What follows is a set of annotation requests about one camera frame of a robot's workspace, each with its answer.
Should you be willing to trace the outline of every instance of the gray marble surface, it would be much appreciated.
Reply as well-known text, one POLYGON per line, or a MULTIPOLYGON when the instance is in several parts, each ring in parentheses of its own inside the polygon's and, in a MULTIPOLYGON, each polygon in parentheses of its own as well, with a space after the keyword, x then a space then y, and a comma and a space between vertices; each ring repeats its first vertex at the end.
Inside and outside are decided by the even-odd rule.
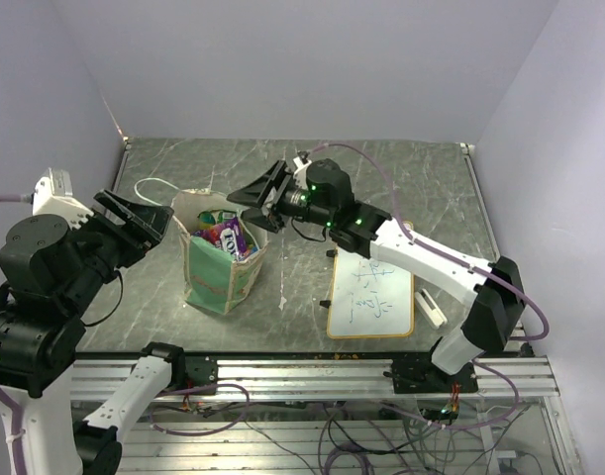
MULTIPOLYGON (((179 188, 207 188, 229 193, 260 176, 276 159, 292 158, 296 149, 319 141, 234 141, 134 139, 118 192, 137 199, 135 182, 165 179, 179 188)), ((419 233, 464 253, 493 259, 465 161, 457 144, 373 141, 353 143, 378 158, 395 181, 402 217, 419 233)), ((335 160, 352 178, 358 199, 390 210, 390 196, 377 172, 355 153, 332 148, 318 156, 335 160)), ((169 204, 175 191, 146 182, 140 191, 169 204)), ((139 350, 165 341, 188 350, 225 351, 384 351, 428 350, 465 315, 448 294, 420 279, 448 316, 446 330, 433 331, 417 312, 414 332, 404 338, 330 339, 327 298, 332 261, 330 243, 303 240, 292 230, 272 235, 262 271, 248 298, 225 316, 201 312, 183 301, 182 257, 176 226, 146 259, 124 272, 122 305, 103 325, 89 329, 80 350, 139 350), (286 304, 280 310, 280 298, 286 304)), ((119 284, 100 292, 84 317, 93 322, 108 313, 119 284)))

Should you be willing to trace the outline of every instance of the black cable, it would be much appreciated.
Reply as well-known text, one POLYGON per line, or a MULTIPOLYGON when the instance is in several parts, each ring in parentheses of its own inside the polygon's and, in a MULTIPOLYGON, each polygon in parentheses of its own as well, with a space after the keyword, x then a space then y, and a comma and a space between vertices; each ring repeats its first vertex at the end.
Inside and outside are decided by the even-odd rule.
POLYGON ((403 422, 403 428, 405 430, 405 436, 408 439, 408 443, 412 447, 412 451, 414 452, 414 454, 416 455, 416 457, 419 459, 419 462, 421 463, 421 466, 424 468, 424 470, 435 472, 435 473, 440 473, 442 475, 445 475, 443 472, 439 472, 435 468, 431 467, 425 461, 425 456, 417 449, 417 447, 416 447, 416 445, 414 443, 415 441, 420 441, 423 437, 425 437, 427 435, 431 435, 432 433, 431 432, 428 433, 427 430, 423 431, 421 429, 418 429, 419 433, 417 434, 417 437, 419 437, 419 438, 417 438, 417 439, 415 439, 413 441, 413 439, 412 439, 413 433, 410 430, 410 423, 411 423, 411 421, 408 421, 407 419, 402 418, 402 422, 403 422))
POLYGON ((97 327, 98 325, 106 322, 108 319, 110 319, 113 316, 113 314, 117 311, 120 304, 122 303, 122 298, 124 297, 124 278, 122 277, 122 273, 119 270, 116 270, 115 274, 117 275, 117 278, 120 280, 120 298, 117 301, 117 304, 115 304, 115 307, 113 308, 113 310, 111 310, 110 314, 108 314, 106 317, 101 318, 97 322, 93 322, 92 324, 85 324, 84 322, 82 322, 82 324, 86 328, 90 329, 91 327, 97 327))
MULTIPOLYGON (((328 411, 326 410, 326 408, 324 409, 325 413, 327 414, 327 416, 329 415, 328 411)), ((364 446, 362 446, 360 443, 358 443, 357 441, 355 441, 348 432, 346 432, 346 430, 342 427, 342 425, 337 422, 335 420, 335 418, 332 418, 329 422, 329 425, 327 427, 327 433, 329 435, 329 440, 331 441, 331 443, 333 444, 333 446, 335 448, 338 448, 339 450, 344 450, 344 451, 349 451, 350 453, 369 453, 371 455, 390 455, 390 454, 396 454, 398 453, 410 453, 410 450, 401 450, 402 448, 406 447, 407 445, 409 445, 410 442, 404 442, 400 445, 397 445, 396 447, 394 447, 393 450, 377 450, 377 449, 373 449, 373 448, 365 448, 364 446), (333 435, 331 434, 331 425, 335 424, 344 434, 344 436, 349 440, 349 442, 355 447, 355 449, 348 449, 348 448, 344 448, 342 445, 339 445, 338 443, 335 442, 335 440, 333 439, 333 435)), ((432 432, 429 433, 424 433, 422 436, 428 436, 431 435, 432 432)))
POLYGON ((455 453, 455 451, 456 451, 456 449, 455 449, 455 442, 454 442, 454 439, 453 439, 453 436, 454 436, 455 432, 453 432, 453 431, 450 431, 450 435, 451 435, 451 436, 450 436, 450 440, 449 440, 449 443, 448 443, 448 448, 446 449, 446 453, 445 453, 444 458, 440 458, 440 457, 437 455, 437 444, 436 444, 437 439, 436 439, 436 437, 437 437, 437 435, 438 435, 440 432, 441 432, 440 430, 437 430, 437 433, 435 433, 435 434, 434 434, 434 443, 435 443, 435 444, 434 444, 434 451, 432 451, 432 450, 428 449, 428 446, 425 444, 425 440, 420 440, 420 441, 419 441, 419 446, 421 447, 421 450, 422 450, 422 451, 424 451, 424 452, 426 452, 426 453, 427 453, 428 455, 430 455, 432 458, 434 458, 434 460, 435 460, 435 468, 436 468, 436 463, 437 463, 437 462, 441 462, 441 463, 448 464, 448 463, 453 463, 453 462, 455 461, 455 459, 456 459, 456 453, 455 453), (452 447, 453 447, 453 453, 452 453, 452 457, 449 457, 449 455, 450 455, 450 454, 449 454, 449 452, 450 452, 450 446, 452 446, 452 447))
POLYGON ((220 409, 204 409, 204 410, 199 410, 197 409, 197 412, 203 417, 203 419, 207 419, 207 418, 211 418, 212 416, 215 416, 219 413, 224 413, 226 411, 231 411, 233 409, 237 409, 237 408, 243 408, 245 405, 243 403, 230 403, 220 409))
POLYGON ((248 423, 247 421, 244 421, 244 422, 245 422, 245 424, 247 425, 248 428, 250 428, 251 430, 254 430, 254 431, 258 432, 260 435, 262 435, 263 437, 267 438, 276 447, 281 448, 282 450, 284 450, 285 452, 289 453, 290 455, 295 455, 296 457, 298 457, 300 460, 302 460, 302 462, 304 462, 304 464, 311 471, 311 473, 313 475, 315 475, 315 470, 313 470, 313 467, 311 467, 311 464, 309 462, 307 462, 304 459, 304 457, 302 457, 302 455, 300 455, 299 453, 294 452, 293 450, 289 450, 288 448, 283 447, 282 445, 280 445, 278 442, 276 442, 273 438, 271 438, 269 435, 267 435, 265 432, 263 432, 259 428, 250 426, 250 423, 248 423))
POLYGON ((535 456, 533 453, 522 452, 520 450, 518 450, 518 453, 520 455, 522 455, 523 457, 526 457, 526 456, 532 457, 536 461, 536 463, 538 464, 538 468, 540 469, 540 475, 544 475, 544 470, 542 470, 542 464, 540 463, 540 460, 538 460, 537 456, 535 456))
POLYGON ((553 464, 555 465, 555 471, 557 472, 557 475, 563 475, 561 473, 561 470, 559 469, 559 464, 557 463, 557 459, 555 458, 555 453, 553 452, 552 454, 553 457, 553 464))
POLYGON ((317 239, 316 237, 308 237, 306 236, 304 233, 302 233, 300 230, 298 230, 295 227, 295 223, 302 223, 301 221, 298 220, 291 220, 291 228, 293 228, 293 231, 295 231, 301 238, 312 241, 312 242, 326 242, 326 228, 322 228, 322 239, 317 239))
POLYGON ((502 430, 502 433, 501 433, 501 434, 500 434, 500 436, 498 437, 498 440, 496 440, 496 441, 494 442, 493 446, 492 446, 490 449, 488 449, 488 450, 484 450, 483 452, 481 452, 481 453, 480 453, 480 454, 479 454, 479 455, 478 455, 478 456, 477 456, 477 457, 476 457, 476 458, 473 460, 473 462, 471 462, 471 463, 470 463, 470 464, 467 466, 467 468, 465 468, 464 472, 462 472, 462 474, 461 474, 461 475, 465 475, 465 474, 466 474, 466 473, 469 471, 469 469, 470 469, 471 467, 473 467, 473 466, 474 466, 474 465, 475 465, 475 464, 478 462, 478 460, 480 460, 480 458, 482 458, 483 456, 485 456, 487 453, 490 453, 489 460, 487 461, 487 470, 489 470, 489 464, 491 463, 491 456, 493 455, 493 451, 496 449, 496 447, 498 446, 498 444, 499 444, 499 443, 502 441, 502 439, 504 438, 504 436, 506 435, 506 433, 509 431, 509 429, 510 429, 510 428, 513 426, 513 423, 514 423, 515 421, 517 421, 518 419, 520 419, 524 413, 526 413, 527 411, 529 411, 529 409, 531 409, 531 406, 527 406, 527 407, 526 407, 526 408, 524 408, 522 411, 520 411, 520 412, 518 413, 518 415, 517 415, 515 418, 513 418, 513 420, 512 420, 512 421, 509 423, 509 425, 508 425, 508 426, 506 426, 506 427, 504 428, 504 430, 502 430))

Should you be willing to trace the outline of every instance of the lavender wall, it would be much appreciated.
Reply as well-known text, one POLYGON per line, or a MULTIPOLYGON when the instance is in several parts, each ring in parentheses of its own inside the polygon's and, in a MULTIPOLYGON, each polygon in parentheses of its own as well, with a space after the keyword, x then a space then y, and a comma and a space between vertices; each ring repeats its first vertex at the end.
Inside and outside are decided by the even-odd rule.
POLYGON ((53 0, 125 134, 475 143, 556 0, 53 0))
MULTIPOLYGON (((31 192, 49 166, 90 203, 111 184, 122 140, 50 0, 0 1, 0 193, 31 192)), ((28 205, 0 204, 5 234, 28 205)), ((0 474, 9 473, 0 422, 0 474)))
POLYGON ((559 2, 476 153, 500 247, 553 323, 537 348, 605 473, 605 0, 559 2))

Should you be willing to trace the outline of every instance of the purple cable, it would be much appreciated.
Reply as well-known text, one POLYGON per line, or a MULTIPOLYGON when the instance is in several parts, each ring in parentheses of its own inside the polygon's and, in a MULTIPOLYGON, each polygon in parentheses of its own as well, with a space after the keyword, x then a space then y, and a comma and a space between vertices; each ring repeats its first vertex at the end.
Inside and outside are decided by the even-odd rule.
MULTIPOLYGON (((10 436, 20 435, 23 433, 23 408, 5 391, 0 388, 0 402, 7 406, 12 411, 12 426, 10 436)), ((27 465, 25 464, 25 456, 23 454, 23 440, 17 437, 12 441, 12 457, 14 458, 14 468, 16 475, 27 475, 27 465)))
POLYGON ((318 441, 318 467, 320 468, 320 473, 322 475, 329 475, 329 472, 326 470, 326 468, 322 466, 322 440, 324 439, 324 432, 326 432, 326 429, 329 427, 329 424, 336 415, 337 413, 333 413, 328 419, 326 419, 326 423, 320 432, 320 440, 318 441))
POLYGON ((243 421, 247 417, 247 411, 248 411, 248 408, 250 407, 250 393, 243 386, 239 386, 238 384, 234 384, 234 383, 209 384, 207 386, 200 386, 198 388, 181 389, 179 391, 171 391, 171 392, 167 392, 167 393, 161 393, 159 395, 160 396, 184 396, 186 394, 188 394, 188 395, 189 394, 198 394, 198 393, 202 393, 203 391, 211 391, 212 389, 218 389, 218 388, 238 389, 239 391, 242 391, 243 394, 245 394, 245 398, 246 398, 245 408, 243 409, 243 412, 241 413, 241 415, 238 416, 235 420, 231 421, 226 426, 219 427, 219 428, 213 428, 212 430, 205 430, 203 432, 182 432, 179 430, 170 430, 167 428, 160 427, 156 424, 156 422, 154 421, 154 410, 152 410, 151 414, 150 414, 152 428, 154 428, 154 430, 158 430, 159 432, 169 433, 170 435, 178 435, 180 437, 200 437, 203 435, 212 435, 214 433, 219 433, 219 432, 222 432, 223 430, 227 430, 228 428, 232 428, 233 426, 235 426, 239 422, 243 421))
POLYGON ((326 458, 326 462, 324 463, 324 473, 326 475, 330 475, 331 467, 335 463, 335 461, 343 455, 352 456, 358 463, 361 468, 361 475, 374 475, 374 467, 368 460, 368 457, 363 453, 352 452, 351 450, 356 449, 356 445, 352 443, 345 443, 340 445, 340 447, 335 447, 331 450, 331 453, 326 458))
POLYGON ((403 457, 401 452, 399 452, 399 449, 392 444, 392 441, 388 438, 388 436, 385 433, 383 433, 383 430, 381 430, 381 427, 379 427, 377 424, 375 424, 370 419, 366 419, 366 420, 377 432, 379 432, 379 435, 381 435, 381 438, 383 438, 385 440, 385 443, 388 444, 388 447, 390 447, 390 450, 392 450, 394 453, 397 454, 397 457, 399 457, 399 461, 403 464, 403 466, 405 466, 405 468, 411 470, 410 465, 408 464, 408 461, 403 457))
POLYGON ((32 195, 5 194, 0 195, 0 203, 31 203, 32 195))
POLYGON ((392 212, 393 212, 394 219, 397 221, 399 228, 401 229, 401 231, 403 232, 403 234, 406 236, 407 239, 409 239, 414 244, 419 245, 423 249, 426 249, 429 252, 432 252, 432 253, 438 255, 439 257, 443 257, 447 260, 450 260, 451 262, 453 262, 461 267, 464 267, 467 270, 471 270, 473 272, 476 272, 477 274, 480 274, 483 277, 486 277, 487 279, 492 280, 496 284, 504 287, 509 292, 513 293, 517 298, 519 298, 520 300, 525 302, 527 305, 529 305, 529 307, 531 307, 533 309, 533 311, 538 315, 538 318, 542 322, 542 325, 543 325, 542 331, 538 334, 532 334, 530 336, 512 336, 509 339, 517 340, 517 341, 536 341, 536 340, 547 337, 547 335, 549 334, 550 328, 551 328, 550 324, 549 324, 549 320, 547 319, 544 312, 542 312, 542 310, 540 309, 538 304, 536 304, 524 292, 522 292, 520 289, 518 289, 514 285, 511 285, 509 282, 501 279, 497 275, 492 274, 490 270, 482 269, 480 267, 474 267, 469 262, 466 262, 454 255, 448 254, 447 252, 445 252, 443 250, 433 247, 432 245, 428 244, 427 242, 423 242, 423 241, 419 240, 418 238, 415 238, 412 235, 410 230, 408 230, 408 228, 403 224, 403 219, 401 218, 401 214, 399 213, 399 202, 398 202, 397 194, 394 191, 394 182, 392 181, 390 176, 388 176, 388 174, 385 172, 385 170, 381 167, 381 164, 375 158, 368 155, 363 150, 359 150, 355 146, 352 146, 348 143, 342 143, 342 142, 322 143, 322 144, 316 146, 315 148, 311 149, 309 151, 309 153, 310 154, 316 153, 325 148, 328 148, 329 146, 341 146, 344 148, 348 148, 348 149, 354 151, 355 153, 358 153, 359 155, 363 156, 366 160, 368 160, 372 164, 372 166, 374 166, 374 168, 383 177, 383 180, 385 181, 386 185, 388 186, 388 190, 390 192, 390 198, 392 199, 392 212))

